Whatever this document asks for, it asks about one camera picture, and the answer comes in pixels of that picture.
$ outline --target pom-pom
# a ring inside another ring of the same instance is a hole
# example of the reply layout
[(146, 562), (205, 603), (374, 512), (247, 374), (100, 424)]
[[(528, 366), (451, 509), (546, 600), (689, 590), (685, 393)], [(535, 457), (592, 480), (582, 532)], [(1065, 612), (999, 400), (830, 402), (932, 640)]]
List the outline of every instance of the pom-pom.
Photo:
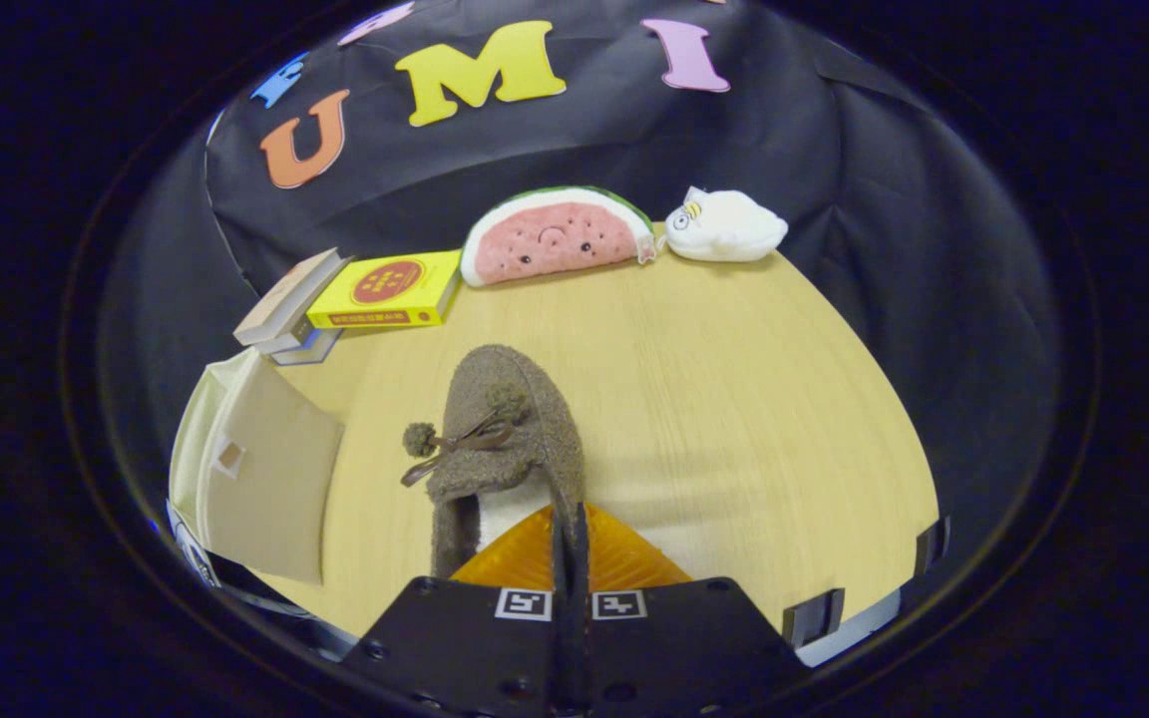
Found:
[(495, 416), (511, 424), (519, 424), (529, 414), (525, 392), (515, 383), (498, 383), (487, 391), (487, 406)]
[(415, 423), (406, 427), (406, 433), (402, 434), (402, 446), (406, 447), (406, 454), (416, 458), (432, 456), (437, 450), (437, 447), (432, 445), (434, 435), (437, 435), (437, 431), (434, 431), (433, 424)]

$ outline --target book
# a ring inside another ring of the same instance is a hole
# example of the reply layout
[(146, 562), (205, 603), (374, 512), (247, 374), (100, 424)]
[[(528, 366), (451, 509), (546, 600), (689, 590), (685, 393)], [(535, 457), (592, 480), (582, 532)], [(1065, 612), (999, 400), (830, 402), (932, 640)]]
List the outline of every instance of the book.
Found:
[(341, 333), (344, 333), (344, 327), (337, 330), (319, 330), (318, 327), (314, 327), (314, 332), (309, 333), (309, 339), (304, 341), (304, 346), (287, 352), (275, 352), (273, 354), (269, 354), (269, 358), (283, 366), (316, 364), (327, 357), (327, 354), (331, 353), (331, 347), (334, 346)]
[(347, 263), (348, 260), (339, 258), (337, 249), (332, 248), (293, 265), (269, 294), (256, 301), (233, 330), (233, 339), (242, 346), (250, 346), (291, 333), (323, 287)]
[(304, 345), (309, 341), (309, 337), (314, 333), (315, 329), (314, 323), (309, 321), (307, 314), (302, 314), (295, 324), (292, 324), (291, 331), (279, 333), (273, 339), (260, 341), (253, 346), (260, 350), (260, 354), (278, 354), (278, 352), (304, 349)]
[(446, 322), (462, 250), (353, 262), (309, 307), (315, 327), (427, 326)]

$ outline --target letter i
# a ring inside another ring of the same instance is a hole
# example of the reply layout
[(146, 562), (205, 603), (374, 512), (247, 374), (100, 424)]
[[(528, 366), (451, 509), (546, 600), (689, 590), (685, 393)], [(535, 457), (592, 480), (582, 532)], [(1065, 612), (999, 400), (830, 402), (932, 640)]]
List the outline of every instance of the letter i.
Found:
[(678, 20), (643, 18), (643, 26), (653, 29), (662, 41), (662, 51), (668, 55), (668, 71), (662, 82), (679, 90), (707, 90), (725, 92), (730, 82), (716, 74), (712, 60), (707, 55), (703, 38), (707, 30)]

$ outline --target letter m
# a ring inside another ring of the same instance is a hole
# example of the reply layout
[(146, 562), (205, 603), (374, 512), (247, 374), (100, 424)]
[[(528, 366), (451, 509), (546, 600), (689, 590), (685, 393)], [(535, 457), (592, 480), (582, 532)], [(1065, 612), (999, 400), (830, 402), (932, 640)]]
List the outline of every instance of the letter m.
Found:
[(398, 60), (396, 68), (411, 78), (411, 124), (423, 126), (455, 114), (458, 105), (446, 99), (442, 87), (479, 108), (491, 94), (495, 76), (502, 76), (495, 96), (506, 102), (564, 92), (565, 80), (553, 76), (543, 46), (550, 29), (553, 24), (546, 20), (526, 20), (496, 29), (476, 57), (449, 45), (433, 45)]

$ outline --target brown slipper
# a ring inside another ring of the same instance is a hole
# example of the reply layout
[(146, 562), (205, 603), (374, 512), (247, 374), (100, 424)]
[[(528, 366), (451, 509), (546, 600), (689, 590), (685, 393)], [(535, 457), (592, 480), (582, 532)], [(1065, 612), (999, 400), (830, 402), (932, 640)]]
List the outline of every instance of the brown slipper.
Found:
[(466, 354), (450, 380), (442, 435), (432, 424), (411, 424), (403, 443), (419, 457), (440, 449), (402, 478), (414, 486), (433, 474), (433, 577), (449, 578), (548, 502), (563, 531), (573, 532), (584, 450), (561, 392), (524, 354), (501, 345)]

